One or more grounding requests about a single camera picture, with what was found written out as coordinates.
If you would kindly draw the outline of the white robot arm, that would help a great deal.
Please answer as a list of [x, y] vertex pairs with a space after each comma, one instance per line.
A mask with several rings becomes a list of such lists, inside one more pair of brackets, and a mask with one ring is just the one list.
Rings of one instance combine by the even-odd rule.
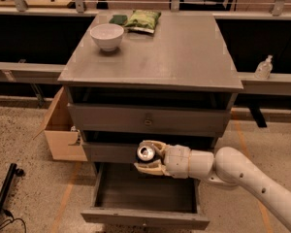
[[291, 232], [291, 192], [272, 180], [243, 153], [223, 147], [212, 153], [146, 140], [136, 150], [136, 169], [154, 176], [241, 186], [256, 197]]

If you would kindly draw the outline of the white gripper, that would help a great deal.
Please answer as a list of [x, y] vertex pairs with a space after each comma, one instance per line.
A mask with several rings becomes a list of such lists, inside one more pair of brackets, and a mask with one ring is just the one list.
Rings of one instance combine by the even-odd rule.
[[[139, 147], [141, 146], [152, 147], [155, 150], [155, 156], [164, 156], [166, 144], [163, 142], [146, 140], [139, 144]], [[169, 146], [165, 152], [165, 166], [161, 163], [135, 163], [134, 166], [139, 172], [144, 174], [153, 176], [171, 176], [175, 179], [187, 179], [190, 152], [191, 149], [188, 147], [180, 145]]]

